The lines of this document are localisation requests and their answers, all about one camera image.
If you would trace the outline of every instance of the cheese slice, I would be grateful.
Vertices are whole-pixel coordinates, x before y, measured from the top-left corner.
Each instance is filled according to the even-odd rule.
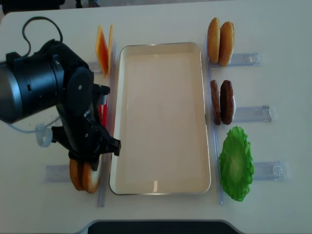
[[[106,77],[108,75],[109,58],[108,58],[108,49],[101,25],[99,25],[97,29],[96,54],[99,64],[101,66],[102,73]]]

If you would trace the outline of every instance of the red object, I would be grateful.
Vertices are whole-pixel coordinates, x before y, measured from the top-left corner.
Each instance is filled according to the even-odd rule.
[[[104,105],[98,106],[98,115],[101,120],[101,123],[104,127],[106,127],[106,119],[107,119],[107,103],[108,101],[106,100],[106,103]]]

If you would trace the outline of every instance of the white table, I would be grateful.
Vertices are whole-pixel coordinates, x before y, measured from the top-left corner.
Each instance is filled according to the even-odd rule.
[[[286,159],[289,181],[254,181],[243,202],[225,197],[219,205],[215,158],[210,152],[212,184],[205,195],[117,196],[109,190],[105,208],[96,208],[97,194],[77,192],[69,183],[45,184],[46,165],[69,162],[59,144],[48,149],[0,123],[0,233],[74,233],[96,220],[224,220],[245,233],[312,232],[312,1],[221,1],[127,6],[82,10],[11,13],[0,26],[0,60],[28,50],[21,28],[33,16],[46,16],[61,28],[64,43],[85,61],[94,53],[98,24],[126,45],[196,42],[204,53],[211,19],[235,26],[234,52],[263,52],[262,67],[215,70],[213,78],[233,83],[238,106],[275,104],[278,121],[242,123],[252,142],[255,161]],[[26,33],[33,50],[58,39],[48,22],[31,23]],[[97,82],[107,81],[98,77]],[[57,116],[55,108],[17,123],[24,129]],[[218,129],[219,149],[229,127]]]

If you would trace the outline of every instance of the plastic food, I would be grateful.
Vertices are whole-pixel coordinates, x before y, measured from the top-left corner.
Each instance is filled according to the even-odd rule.
[[[220,115],[224,124],[231,124],[236,112],[236,103],[233,94],[232,83],[223,81],[220,89]]]
[[[96,54],[102,73],[106,77],[108,74],[108,48],[101,25],[99,25],[97,29]]]
[[[219,63],[222,67],[226,67],[231,61],[234,41],[234,25],[232,22],[225,22],[220,29]]]
[[[212,98],[213,107],[214,107],[214,123],[216,125],[220,125],[221,116],[220,116],[219,91],[218,91],[218,84],[216,83],[215,79],[210,81],[210,87],[211,87],[211,98]]]
[[[218,62],[220,48],[220,22],[215,17],[209,24],[208,33],[208,55],[211,62]]]
[[[236,201],[244,200],[253,181],[254,163],[247,137],[242,128],[232,128],[219,157],[222,188]]]

